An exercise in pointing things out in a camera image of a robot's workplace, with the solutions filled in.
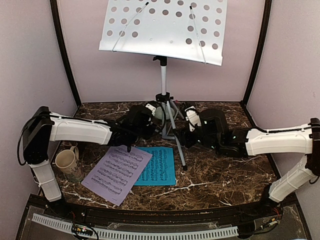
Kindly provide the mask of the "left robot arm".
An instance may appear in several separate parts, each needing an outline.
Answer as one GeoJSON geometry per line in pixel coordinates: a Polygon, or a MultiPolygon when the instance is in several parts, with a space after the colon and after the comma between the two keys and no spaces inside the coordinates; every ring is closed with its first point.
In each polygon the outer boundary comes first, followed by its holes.
{"type": "Polygon", "coordinates": [[[110,147],[126,146],[128,152],[138,139],[150,139],[156,132],[153,118],[156,106],[151,102],[133,105],[117,120],[90,120],[60,115],[41,106],[24,124],[17,142],[18,163],[29,165],[51,210],[60,218],[71,213],[65,203],[48,156],[50,142],[86,142],[110,147]]]}

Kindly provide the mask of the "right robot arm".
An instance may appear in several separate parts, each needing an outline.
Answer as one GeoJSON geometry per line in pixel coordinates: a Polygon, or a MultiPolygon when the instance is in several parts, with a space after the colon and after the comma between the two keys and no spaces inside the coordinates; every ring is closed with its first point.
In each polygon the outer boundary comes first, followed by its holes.
{"type": "Polygon", "coordinates": [[[262,129],[259,127],[230,130],[223,111],[209,108],[198,112],[193,106],[185,111],[188,125],[175,130],[180,144],[190,148],[201,144],[217,155],[244,158],[260,154],[301,153],[301,160],[283,177],[268,185],[255,213],[266,217],[275,205],[305,183],[320,175],[320,120],[295,127],[262,129]]]}

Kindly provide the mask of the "purple sheet music page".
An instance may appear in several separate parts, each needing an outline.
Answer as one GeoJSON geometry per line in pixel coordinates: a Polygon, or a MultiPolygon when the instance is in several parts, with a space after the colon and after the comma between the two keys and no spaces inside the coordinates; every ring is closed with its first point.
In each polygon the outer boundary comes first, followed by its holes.
{"type": "Polygon", "coordinates": [[[136,147],[128,151],[125,145],[112,146],[81,184],[120,206],[151,158],[151,153],[136,147]]]}

